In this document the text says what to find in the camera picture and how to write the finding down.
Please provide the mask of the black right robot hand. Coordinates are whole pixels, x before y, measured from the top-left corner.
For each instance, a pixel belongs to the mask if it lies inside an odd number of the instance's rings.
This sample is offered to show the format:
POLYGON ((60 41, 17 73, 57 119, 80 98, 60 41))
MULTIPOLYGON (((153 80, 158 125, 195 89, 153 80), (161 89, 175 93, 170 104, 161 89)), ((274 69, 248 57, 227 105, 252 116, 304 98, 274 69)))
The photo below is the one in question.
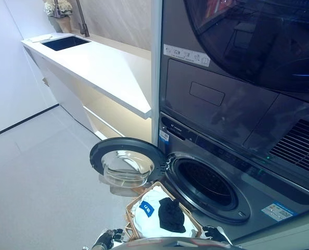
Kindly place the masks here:
POLYGON ((213 226, 203 226, 203 235, 207 239, 211 239, 213 241, 218 242, 227 242, 228 244, 232 245, 231 240, 225 234, 222 227, 213 227, 213 226))

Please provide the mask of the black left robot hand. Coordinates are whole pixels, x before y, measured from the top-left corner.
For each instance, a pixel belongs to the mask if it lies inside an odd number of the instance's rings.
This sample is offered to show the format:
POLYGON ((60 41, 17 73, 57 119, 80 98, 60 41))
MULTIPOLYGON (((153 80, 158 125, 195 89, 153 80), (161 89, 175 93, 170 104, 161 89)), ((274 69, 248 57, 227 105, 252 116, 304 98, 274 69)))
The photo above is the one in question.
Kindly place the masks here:
POLYGON ((111 249, 115 246, 118 246, 118 244, 123 243, 123 229, 108 229, 104 231, 102 235, 104 236, 102 242, 106 245, 107 249, 111 249))

